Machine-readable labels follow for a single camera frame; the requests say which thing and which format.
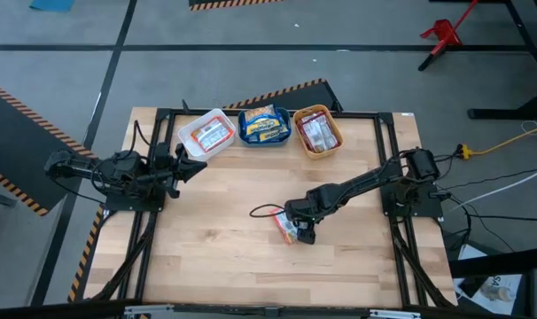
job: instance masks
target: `white plastic container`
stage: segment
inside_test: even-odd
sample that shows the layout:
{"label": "white plastic container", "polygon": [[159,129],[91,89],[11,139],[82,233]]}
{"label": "white plastic container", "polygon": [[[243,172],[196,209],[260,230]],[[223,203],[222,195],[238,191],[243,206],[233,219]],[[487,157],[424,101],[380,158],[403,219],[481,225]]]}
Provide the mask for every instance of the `white plastic container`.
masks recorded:
{"label": "white plastic container", "polygon": [[[226,125],[228,128],[231,128],[231,130],[233,131],[233,135],[231,135],[231,137],[228,138],[223,143],[215,146],[213,150],[211,150],[210,152],[205,152],[201,148],[201,146],[199,146],[198,142],[196,142],[196,140],[194,140],[191,137],[191,133],[195,131],[196,129],[205,126],[209,121],[213,120],[215,117],[219,117],[224,125]],[[193,121],[192,123],[186,125],[183,128],[180,128],[180,130],[178,131],[178,138],[180,138],[180,141],[182,141],[183,146],[186,148],[186,151],[188,151],[188,157],[190,157],[190,159],[199,160],[199,161],[207,161],[211,159],[218,152],[223,151],[223,149],[233,144],[233,142],[235,142],[236,133],[237,133],[237,130],[235,129],[235,125],[233,125],[233,123],[225,115],[225,113],[221,109],[213,109],[209,111],[208,113],[202,115],[199,119]]]}

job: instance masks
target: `orange plastic container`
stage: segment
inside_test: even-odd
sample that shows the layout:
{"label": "orange plastic container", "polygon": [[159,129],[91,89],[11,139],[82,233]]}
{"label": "orange plastic container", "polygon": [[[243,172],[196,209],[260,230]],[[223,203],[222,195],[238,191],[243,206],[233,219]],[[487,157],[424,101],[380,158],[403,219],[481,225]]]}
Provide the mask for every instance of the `orange plastic container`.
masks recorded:
{"label": "orange plastic container", "polygon": [[[314,153],[308,149],[308,147],[306,146],[306,142],[304,142],[304,138],[302,138],[302,133],[300,133],[300,130],[298,129],[298,125],[296,124],[298,123],[298,121],[300,121],[300,119],[307,117],[308,115],[317,113],[317,112],[324,112],[325,117],[328,119],[328,122],[330,123],[331,130],[333,131],[333,134],[338,139],[338,143],[339,143],[337,147],[332,148],[331,150],[328,150],[325,152],[321,152],[321,153]],[[312,105],[310,107],[298,110],[296,111],[296,113],[294,113],[294,116],[292,117],[292,119],[294,120],[294,127],[296,128],[296,133],[298,133],[298,136],[302,140],[302,146],[304,147],[304,151],[306,151],[306,154],[310,159],[319,160],[319,159],[323,159],[324,157],[328,157],[332,155],[333,153],[337,152],[339,147],[343,145],[343,136],[341,135],[341,132],[339,132],[338,125],[336,124],[336,121],[333,120],[333,118],[331,117],[330,110],[328,110],[328,108],[325,107],[324,105]]]}

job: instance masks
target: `red object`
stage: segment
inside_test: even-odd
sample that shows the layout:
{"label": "red object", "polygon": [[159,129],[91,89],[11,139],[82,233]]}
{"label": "red object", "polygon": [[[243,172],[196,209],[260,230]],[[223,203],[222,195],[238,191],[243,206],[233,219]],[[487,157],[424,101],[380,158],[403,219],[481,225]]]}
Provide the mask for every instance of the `red object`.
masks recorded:
{"label": "red object", "polygon": [[439,19],[434,22],[434,27],[420,35],[421,38],[426,38],[432,34],[432,32],[438,36],[440,42],[436,44],[432,52],[432,55],[436,55],[442,50],[446,45],[463,45],[459,36],[457,36],[456,30],[460,27],[465,17],[470,14],[471,10],[478,3],[479,0],[472,0],[470,6],[463,13],[462,17],[455,23],[455,27],[452,27],[452,24],[447,19]]}

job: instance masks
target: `red stand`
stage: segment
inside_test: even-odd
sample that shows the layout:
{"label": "red stand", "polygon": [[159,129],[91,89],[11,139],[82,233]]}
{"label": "red stand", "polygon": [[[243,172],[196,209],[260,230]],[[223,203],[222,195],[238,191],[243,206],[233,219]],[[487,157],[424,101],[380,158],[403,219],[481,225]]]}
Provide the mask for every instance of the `red stand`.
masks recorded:
{"label": "red stand", "polygon": [[463,45],[459,36],[457,36],[456,30],[462,24],[465,17],[470,14],[471,10],[478,3],[479,0],[472,0],[470,6],[463,13],[462,17],[455,23],[455,27],[452,27],[452,24],[447,19],[440,19],[434,22],[434,27],[420,35],[421,38],[425,39],[432,33],[438,36],[440,40],[438,44],[432,49],[430,55],[426,60],[418,67],[418,71],[424,71],[435,58],[441,55],[448,45]]}

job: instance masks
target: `blue plastic container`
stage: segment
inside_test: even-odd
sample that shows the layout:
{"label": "blue plastic container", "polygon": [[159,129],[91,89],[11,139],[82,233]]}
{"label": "blue plastic container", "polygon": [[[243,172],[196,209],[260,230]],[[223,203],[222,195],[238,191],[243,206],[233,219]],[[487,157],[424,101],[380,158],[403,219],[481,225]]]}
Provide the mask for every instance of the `blue plastic container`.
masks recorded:
{"label": "blue plastic container", "polygon": [[275,111],[277,111],[280,114],[284,123],[286,123],[286,126],[288,127],[288,134],[286,136],[282,136],[279,139],[271,140],[270,142],[249,143],[245,140],[245,128],[242,125],[243,122],[245,121],[245,111],[241,111],[241,113],[239,113],[239,116],[238,116],[238,120],[239,120],[238,131],[239,131],[239,138],[243,142],[243,145],[247,147],[276,147],[276,146],[282,146],[286,144],[290,135],[292,134],[292,128],[290,126],[290,114],[288,113],[288,110],[282,107],[276,107]]}

